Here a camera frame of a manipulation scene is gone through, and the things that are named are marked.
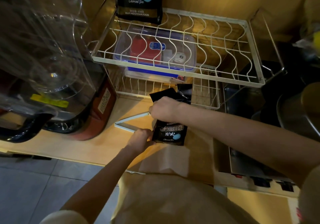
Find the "gray floor tile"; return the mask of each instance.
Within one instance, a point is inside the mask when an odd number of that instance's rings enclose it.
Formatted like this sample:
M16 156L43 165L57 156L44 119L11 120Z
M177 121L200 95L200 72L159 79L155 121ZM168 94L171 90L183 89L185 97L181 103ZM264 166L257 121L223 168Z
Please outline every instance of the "gray floor tile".
M39 224L48 214L58 211L85 184L82 180L50 176L30 224Z
M89 181L102 168L91 164L58 160L52 175Z
M39 174L51 174L57 159L38 160L32 158L0 157L0 167L19 169Z
M49 175L0 168L1 223L28 223Z
M119 187L116 186L94 224L106 224L110 222L112 214L117 206L118 196Z

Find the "metal wire rack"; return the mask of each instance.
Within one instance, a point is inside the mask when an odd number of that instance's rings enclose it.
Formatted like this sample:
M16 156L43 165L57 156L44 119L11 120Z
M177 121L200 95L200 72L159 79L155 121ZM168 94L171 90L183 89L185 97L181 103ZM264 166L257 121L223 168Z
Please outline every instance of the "metal wire rack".
M118 94L142 98L150 98L150 93L156 93L168 88L177 90L176 82L158 82L127 77L123 68L108 66L107 72L111 83ZM222 104L222 92L217 81L202 78L188 78L186 83L192 83L191 104L207 109L219 109Z
M132 28L139 28L141 32L134 32ZM251 27L245 20L164 8L162 24L159 26L115 17L108 30L103 46L93 56L96 62L249 87L261 87L265 83ZM146 34L145 30L152 30L153 33ZM129 46L116 53L115 48L122 36L129 40ZM145 41L145 49L134 56L130 52L136 36ZM166 40L167 44L174 46L173 57L163 60L159 56L165 51L162 46L154 58L144 57L142 54L148 46L147 37L152 37L160 44ZM175 55L181 52L177 45L189 54L184 64L174 60ZM190 62L192 56L195 58L194 64Z

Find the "wooden countertop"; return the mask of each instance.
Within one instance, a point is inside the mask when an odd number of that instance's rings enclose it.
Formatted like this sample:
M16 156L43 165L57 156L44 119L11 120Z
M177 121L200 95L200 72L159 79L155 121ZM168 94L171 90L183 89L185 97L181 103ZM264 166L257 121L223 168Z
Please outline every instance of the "wooden countertop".
M36 137L23 143L0 141L0 151L104 166L118 154L132 135L114 127L114 122L147 112L151 105L150 99L121 96L115 103L106 129L91 140L76 141L67 135L42 130ZM134 127L152 129L153 121L151 116L146 116L127 123ZM128 170L146 174L175 174L204 183L294 198L299 194L298 187L294 187L295 192L282 191L281 186L273 181L271 188L263 188L255 186L250 178L236 178L231 174L218 172L214 167L214 139L192 128L188 128L184 146L153 145L134 159Z

